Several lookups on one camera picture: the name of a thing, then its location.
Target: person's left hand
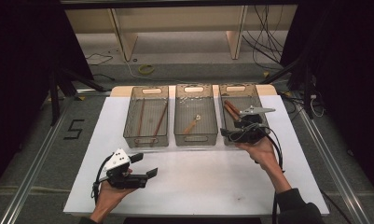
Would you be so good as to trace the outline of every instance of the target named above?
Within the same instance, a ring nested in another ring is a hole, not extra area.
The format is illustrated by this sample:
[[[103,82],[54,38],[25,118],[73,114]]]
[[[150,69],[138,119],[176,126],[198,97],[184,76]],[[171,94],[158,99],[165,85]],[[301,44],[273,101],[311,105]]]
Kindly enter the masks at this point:
[[[100,187],[99,199],[96,207],[90,216],[90,219],[101,223],[106,216],[122,201],[126,195],[134,192],[136,189],[116,189],[111,187],[108,181],[103,181]]]

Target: human arm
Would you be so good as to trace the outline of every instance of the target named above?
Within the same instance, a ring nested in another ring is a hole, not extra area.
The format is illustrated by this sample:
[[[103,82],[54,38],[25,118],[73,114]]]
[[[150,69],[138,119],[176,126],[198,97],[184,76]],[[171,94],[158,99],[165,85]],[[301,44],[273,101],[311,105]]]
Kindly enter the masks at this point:
[[[276,160],[269,138],[264,137],[254,145],[238,143],[236,147],[247,151],[250,158],[258,162],[268,174],[276,191],[277,203],[280,206],[281,213],[278,216],[280,224],[324,223],[317,206],[314,203],[305,203],[298,189],[292,189],[288,183]]]
[[[108,214],[122,201],[126,195],[136,189],[116,189],[104,181],[100,187],[99,198],[90,218],[81,218],[79,224],[102,223]]]

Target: human hand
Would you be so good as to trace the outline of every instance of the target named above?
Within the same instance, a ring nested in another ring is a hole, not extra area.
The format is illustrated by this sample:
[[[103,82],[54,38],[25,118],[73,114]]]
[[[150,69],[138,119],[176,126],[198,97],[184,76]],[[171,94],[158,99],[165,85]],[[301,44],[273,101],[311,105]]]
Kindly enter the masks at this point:
[[[267,170],[273,164],[278,164],[273,150],[273,144],[268,137],[264,137],[255,144],[236,143],[236,147],[244,149],[250,154],[250,158],[260,164],[263,170]]]
[[[126,195],[134,192],[136,189],[116,189],[111,187],[108,181],[103,181],[100,186],[99,199],[97,200],[96,207],[90,215],[90,219],[101,223],[107,215],[122,201]]]

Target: black sleeve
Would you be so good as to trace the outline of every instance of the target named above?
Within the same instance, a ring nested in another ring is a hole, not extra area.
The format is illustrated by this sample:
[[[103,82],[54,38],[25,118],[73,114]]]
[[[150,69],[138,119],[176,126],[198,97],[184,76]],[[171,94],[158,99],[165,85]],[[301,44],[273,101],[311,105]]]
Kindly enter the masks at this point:
[[[305,203],[298,189],[290,189],[276,195],[280,207],[279,224],[324,224],[320,210],[314,203]]]
[[[88,218],[88,217],[82,217],[82,218],[79,220],[79,224],[97,224],[97,223],[94,222],[93,220],[91,220],[91,219]]]

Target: white tabletop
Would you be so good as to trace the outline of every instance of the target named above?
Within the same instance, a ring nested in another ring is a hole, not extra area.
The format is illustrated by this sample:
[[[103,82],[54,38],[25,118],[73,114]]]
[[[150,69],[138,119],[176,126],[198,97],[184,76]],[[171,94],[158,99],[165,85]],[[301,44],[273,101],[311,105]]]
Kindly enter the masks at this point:
[[[321,214],[329,211],[279,96],[260,96],[270,127],[279,137],[285,176],[305,202],[315,203]],[[274,188],[244,151],[225,146],[220,133],[214,147],[177,147],[173,136],[174,98],[169,103],[169,146],[128,148],[123,138],[129,97],[108,97],[90,140],[85,158],[64,212],[87,215],[94,209],[91,185],[103,160],[119,147],[144,159],[131,165],[134,174],[159,168],[145,189],[128,195],[112,213],[133,217],[261,217],[271,215]],[[221,127],[217,98],[215,110]]]

